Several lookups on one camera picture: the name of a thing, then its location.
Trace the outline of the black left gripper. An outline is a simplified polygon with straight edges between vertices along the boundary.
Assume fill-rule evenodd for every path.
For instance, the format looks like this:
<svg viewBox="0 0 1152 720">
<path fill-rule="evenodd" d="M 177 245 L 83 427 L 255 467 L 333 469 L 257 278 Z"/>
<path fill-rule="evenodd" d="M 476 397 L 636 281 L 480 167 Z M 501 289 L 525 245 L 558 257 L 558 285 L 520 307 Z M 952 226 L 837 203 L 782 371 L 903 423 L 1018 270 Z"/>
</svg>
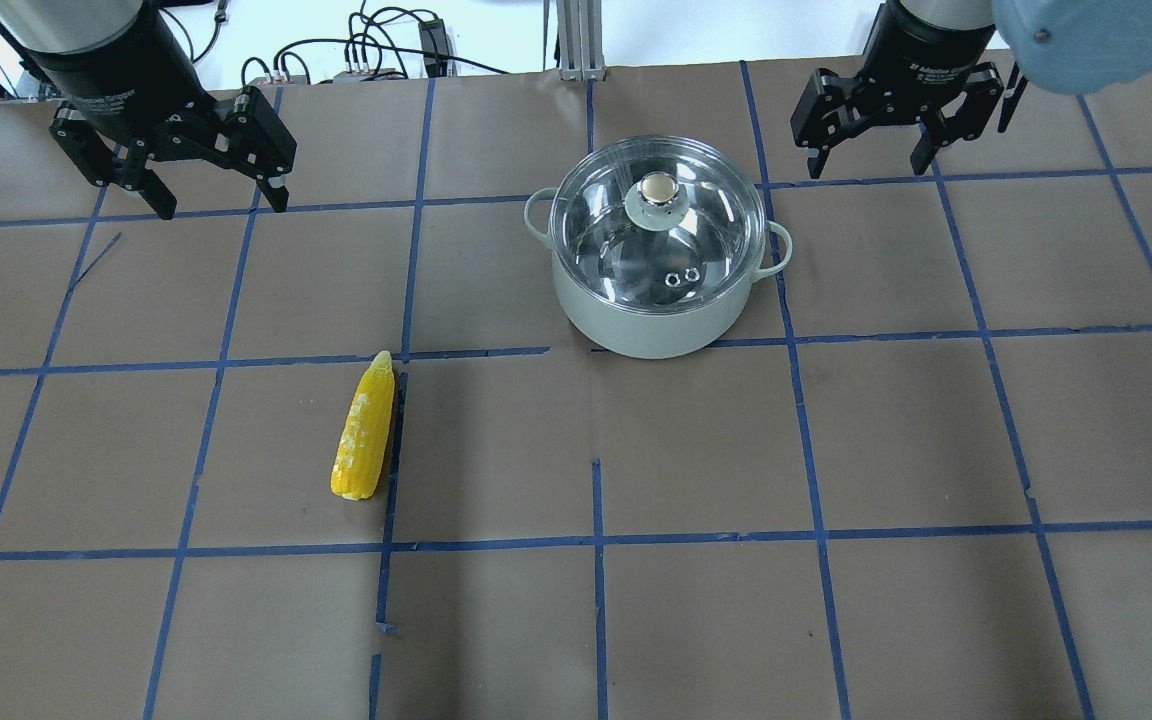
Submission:
<svg viewBox="0 0 1152 720">
<path fill-rule="evenodd" d="M 273 211 L 288 209 L 297 142 L 268 96 L 244 86 L 212 99 L 151 1 L 0 1 L 0 22 L 65 97 L 50 135 L 88 183 L 138 195 L 170 220 L 177 197 L 147 168 L 147 149 L 182 150 L 252 179 Z"/>
</svg>

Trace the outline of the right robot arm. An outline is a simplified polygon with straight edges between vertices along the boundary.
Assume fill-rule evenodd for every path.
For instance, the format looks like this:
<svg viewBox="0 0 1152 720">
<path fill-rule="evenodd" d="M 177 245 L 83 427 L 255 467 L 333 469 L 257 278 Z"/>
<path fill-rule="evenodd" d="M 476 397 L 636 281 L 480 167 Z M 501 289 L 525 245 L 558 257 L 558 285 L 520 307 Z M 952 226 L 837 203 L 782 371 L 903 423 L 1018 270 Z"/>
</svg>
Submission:
<svg viewBox="0 0 1152 720">
<path fill-rule="evenodd" d="M 922 176 L 938 152 L 1006 131 L 1026 88 L 1093 94 L 1152 71 L 1152 1 L 884 1 L 861 69 L 812 73 L 791 111 L 794 142 L 819 179 L 840 143 L 919 128 Z"/>
</svg>

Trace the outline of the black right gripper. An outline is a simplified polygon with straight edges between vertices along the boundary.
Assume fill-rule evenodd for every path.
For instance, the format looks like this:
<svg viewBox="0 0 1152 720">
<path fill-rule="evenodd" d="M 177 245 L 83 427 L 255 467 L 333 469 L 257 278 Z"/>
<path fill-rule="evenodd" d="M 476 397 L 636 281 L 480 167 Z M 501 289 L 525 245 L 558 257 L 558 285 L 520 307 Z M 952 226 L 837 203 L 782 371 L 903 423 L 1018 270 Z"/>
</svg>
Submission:
<svg viewBox="0 0 1152 720">
<path fill-rule="evenodd" d="M 882 1 L 861 73 L 814 69 L 791 111 L 791 137 L 806 152 L 809 177 L 823 177 L 832 149 L 874 127 L 919 122 L 915 176 L 927 173 L 941 149 L 979 138 L 1005 94 L 996 65 L 980 63 L 993 35 L 991 1 Z M 952 118 L 938 108 L 919 115 L 910 104 L 948 101 L 961 91 Z"/>
</svg>

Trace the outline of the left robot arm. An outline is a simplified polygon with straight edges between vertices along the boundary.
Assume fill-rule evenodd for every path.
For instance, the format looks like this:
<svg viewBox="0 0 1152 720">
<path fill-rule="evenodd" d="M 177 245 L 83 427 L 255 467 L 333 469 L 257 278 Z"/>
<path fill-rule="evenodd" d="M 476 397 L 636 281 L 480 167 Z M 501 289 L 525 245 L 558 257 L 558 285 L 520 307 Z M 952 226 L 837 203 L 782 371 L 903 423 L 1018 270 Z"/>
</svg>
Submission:
<svg viewBox="0 0 1152 720">
<path fill-rule="evenodd" d="M 170 220 L 179 200 L 157 162 L 207 161 L 252 179 L 288 209 L 297 143 L 259 88 L 220 100 L 151 1 L 0 1 L 0 26 L 56 88 L 50 135 L 94 187 L 141 196 Z"/>
</svg>

